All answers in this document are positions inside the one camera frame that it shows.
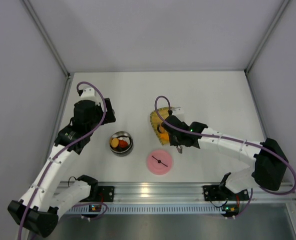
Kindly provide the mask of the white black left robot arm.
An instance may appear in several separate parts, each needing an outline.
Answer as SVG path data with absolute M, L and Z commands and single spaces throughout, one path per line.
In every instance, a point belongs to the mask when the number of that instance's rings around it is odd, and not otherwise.
M 115 121 L 109 98 L 104 98 L 102 103 L 94 97 L 75 103 L 73 117 L 59 131 L 50 156 L 37 178 L 19 200 L 12 200 L 8 205 L 8 212 L 19 225 L 19 240 L 24 229 L 48 237 L 60 218 L 77 203 L 98 200 L 98 181 L 87 175 L 78 177 L 58 195 L 55 195 L 55 190 L 64 173 L 90 142 L 93 132 L 99 126 Z

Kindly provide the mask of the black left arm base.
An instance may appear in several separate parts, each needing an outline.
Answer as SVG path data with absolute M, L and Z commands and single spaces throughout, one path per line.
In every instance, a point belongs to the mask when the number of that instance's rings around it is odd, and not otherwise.
M 81 200 L 81 202 L 113 202 L 114 190 L 114 186 L 92 186 L 89 196 Z

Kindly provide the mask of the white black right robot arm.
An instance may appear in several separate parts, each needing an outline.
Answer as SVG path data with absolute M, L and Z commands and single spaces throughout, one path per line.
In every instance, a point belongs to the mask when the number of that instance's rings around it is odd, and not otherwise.
M 288 161 L 275 140 L 267 138 L 262 142 L 249 142 L 215 131 L 200 122 L 187 125 L 174 115 L 168 116 L 161 126 L 168 132 L 172 146 L 214 151 L 247 165 L 245 169 L 224 175 L 219 184 L 222 191 L 236 194 L 254 187 L 273 192 L 279 190 Z

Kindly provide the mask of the stainless steel tongs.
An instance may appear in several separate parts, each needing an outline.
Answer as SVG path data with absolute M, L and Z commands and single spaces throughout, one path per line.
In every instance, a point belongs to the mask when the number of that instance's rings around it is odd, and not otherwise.
M 178 151 L 180 154 L 182 154 L 182 152 L 183 152 L 183 148 L 182 148 L 181 145 L 176 146 L 176 149 L 177 149 L 177 151 Z

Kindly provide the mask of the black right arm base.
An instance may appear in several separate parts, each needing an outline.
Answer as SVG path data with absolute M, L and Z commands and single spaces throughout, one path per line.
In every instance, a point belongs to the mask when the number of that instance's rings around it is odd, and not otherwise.
M 204 193 L 204 199 L 207 202 L 249 200 L 249 193 L 247 190 L 242 190 L 238 193 L 233 193 L 226 187 L 220 187 L 218 184 L 204 185 L 202 188 Z

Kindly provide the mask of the red brown fried chicken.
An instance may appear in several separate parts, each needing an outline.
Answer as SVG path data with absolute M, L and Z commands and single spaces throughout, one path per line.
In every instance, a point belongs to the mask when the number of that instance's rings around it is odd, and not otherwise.
M 128 143 L 125 141 L 125 140 L 119 140 L 119 145 L 118 145 L 118 147 L 120 147 L 120 148 L 122 148 L 122 149 L 125 149 L 125 148 L 127 148 L 128 147 Z

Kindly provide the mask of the black white sushi roll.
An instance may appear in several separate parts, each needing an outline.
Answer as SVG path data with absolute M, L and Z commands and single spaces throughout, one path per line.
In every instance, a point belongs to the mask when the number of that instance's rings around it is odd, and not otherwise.
M 117 153 L 122 153 L 122 152 L 126 152 L 130 147 L 127 146 L 127 147 L 114 147 L 113 150 Z

